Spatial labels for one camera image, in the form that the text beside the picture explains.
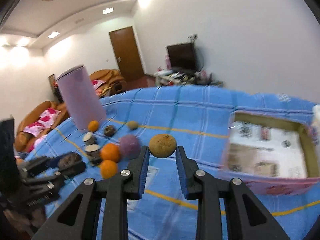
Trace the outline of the black television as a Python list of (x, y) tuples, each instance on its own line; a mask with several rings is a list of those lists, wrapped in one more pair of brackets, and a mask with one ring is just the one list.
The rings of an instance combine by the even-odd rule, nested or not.
[(193, 42), (169, 45), (166, 49), (172, 70), (191, 74), (198, 71), (199, 67)]

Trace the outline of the small orange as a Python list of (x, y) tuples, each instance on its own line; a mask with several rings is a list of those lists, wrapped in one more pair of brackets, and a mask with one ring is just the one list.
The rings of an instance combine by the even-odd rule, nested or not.
[(87, 129), (90, 132), (96, 132), (99, 129), (99, 126), (100, 126), (99, 122), (97, 120), (93, 120), (88, 124)]

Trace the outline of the orange leather sofa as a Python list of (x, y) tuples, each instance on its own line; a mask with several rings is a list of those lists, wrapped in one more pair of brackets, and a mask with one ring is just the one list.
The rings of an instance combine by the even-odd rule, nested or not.
[(65, 103), (45, 101), (39, 104), (18, 126), (14, 143), (16, 151), (30, 153), (36, 147), (37, 140), (43, 138), (67, 118), (69, 114)]

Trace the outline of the dark wrinkled passion fruit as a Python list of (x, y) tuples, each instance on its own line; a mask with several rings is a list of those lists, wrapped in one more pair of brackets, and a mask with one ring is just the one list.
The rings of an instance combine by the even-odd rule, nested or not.
[(63, 169), (63, 168), (67, 168), (69, 166), (74, 165), (78, 161), (82, 161), (81, 155), (74, 152), (70, 152), (70, 153), (67, 153), (64, 157), (62, 157), (59, 160), (57, 166), (59, 169)]

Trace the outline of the pink metal tin box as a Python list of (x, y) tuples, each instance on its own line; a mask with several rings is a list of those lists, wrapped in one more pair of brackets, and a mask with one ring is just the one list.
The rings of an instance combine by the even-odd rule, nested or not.
[(319, 183), (311, 127), (300, 121), (236, 111), (219, 176), (241, 179), (255, 194), (304, 194)]

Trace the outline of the brown wooden door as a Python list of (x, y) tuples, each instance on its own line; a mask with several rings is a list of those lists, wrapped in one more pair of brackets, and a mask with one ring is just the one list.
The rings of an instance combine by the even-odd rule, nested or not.
[(144, 70), (132, 27), (109, 32), (110, 41), (121, 75), (127, 82), (144, 76)]

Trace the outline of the purple round fruit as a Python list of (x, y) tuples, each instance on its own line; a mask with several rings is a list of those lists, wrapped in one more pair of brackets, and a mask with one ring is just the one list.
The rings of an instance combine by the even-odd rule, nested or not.
[(135, 159), (140, 154), (141, 145), (138, 138), (128, 134), (119, 139), (119, 150), (123, 159)]

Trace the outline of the white floral mug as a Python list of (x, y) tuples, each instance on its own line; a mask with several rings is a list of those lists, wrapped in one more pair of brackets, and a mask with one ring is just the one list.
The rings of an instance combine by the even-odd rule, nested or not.
[(312, 126), (320, 130), (320, 104), (313, 106), (312, 108), (313, 116), (312, 116)]

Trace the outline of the purple electric kettle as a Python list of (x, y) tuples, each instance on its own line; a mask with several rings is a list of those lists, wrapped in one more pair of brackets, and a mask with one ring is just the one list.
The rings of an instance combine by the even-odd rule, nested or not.
[(92, 121), (106, 120), (106, 111), (93, 89), (84, 65), (65, 71), (56, 81), (67, 111), (78, 130), (86, 130)]

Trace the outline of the paper leaflet in tin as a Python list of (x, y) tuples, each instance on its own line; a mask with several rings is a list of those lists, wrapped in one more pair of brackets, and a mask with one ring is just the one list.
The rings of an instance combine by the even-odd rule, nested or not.
[(255, 176), (308, 177), (298, 132), (235, 121), (231, 125), (227, 166)]

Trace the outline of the white tv stand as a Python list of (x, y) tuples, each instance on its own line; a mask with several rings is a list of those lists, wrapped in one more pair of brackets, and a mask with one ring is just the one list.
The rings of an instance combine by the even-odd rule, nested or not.
[(161, 70), (153, 74), (156, 86), (185, 86), (201, 85), (224, 87), (223, 81), (217, 80), (212, 74), (207, 75), (205, 70), (195, 74), (186, 74), (183, 72), (173, 72), (172, 70)]

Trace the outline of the large brown round fruit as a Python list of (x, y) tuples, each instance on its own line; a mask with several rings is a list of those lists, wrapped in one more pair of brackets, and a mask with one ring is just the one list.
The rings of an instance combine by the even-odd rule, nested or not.
[(149, 142), (150, 153), (156, 158), (171, 156), (177, 147), (175, 138), (170, 134), (157, 134)]

